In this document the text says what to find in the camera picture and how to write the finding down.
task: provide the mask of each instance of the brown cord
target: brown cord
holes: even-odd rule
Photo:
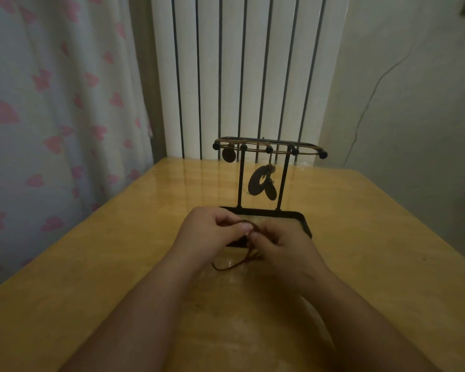
[[[246,219],[244,219],[244,220],[242,220],[240,222],[247,222],[247,223],[249,223],[250,225],[253,226],[252,231],[260,232],[260,229],[258,228],[258,226],[256,224],[254,224],[253,222],[247,221]],[[237,262],[234,265],[228,266],[228,267],[226,267],[224,269],[217,268],[217,266],[215,266],[215,264],[213,262],[212,262],[212,266],[217,271],[225,271],[225,270],[234,269],[235,267],[240,266],[240,265],[245,264],[245,263],[248,263],[250,261],[261,260],[262,256],[258,252],[255,252],[254,254],[250,255],[253,250],[254,250],[254,247],[253,247],[253,245],[251,245],[250,247],[248,247],[248,252],[246,253],[246,256],[244,257],[244,259],[242,259],[240,262]]]

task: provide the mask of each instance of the yellow wooden surface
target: yellow wooden surface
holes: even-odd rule
[[[236,204],[238,168],[165,159],[0,286],[0,371],[62,365],[165,254],[189,210]],[[275,202],[245,190],[243,206]],[[305,215],[328,265],[428,357],[465,371],[462,256],[354,171],[290,167],[283,209]],[[193,283],[167,369],[337,370],[337,359],[313,308],[255,261],[207,267]]]

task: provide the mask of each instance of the person's right arm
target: person's right arm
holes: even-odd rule
[[[345,370],[440,371],[382,314],[330,271],[301,227],[276,221],[259,227],[261,233],[248,235],[250,243],[272,264],[284,283],[316,308]]]

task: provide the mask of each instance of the person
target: person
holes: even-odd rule
[[[68,371],[159,371],[166,359],[180,301],[190,281],[229,243],[247,235],[280,281],[321,315],[345,370],[439,371],[376,309],[324,263],[297,225],[241,222],[215,207],[184,219],[165,257],[126,295],[61,368]]]

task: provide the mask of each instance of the person's left arm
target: person's left arm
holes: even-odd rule
[[[222,208],[193,209],[166,256],[60,371],[160,370],[183,294],[192,278],[227,244],[251,230],[249,223],[240,220]]]

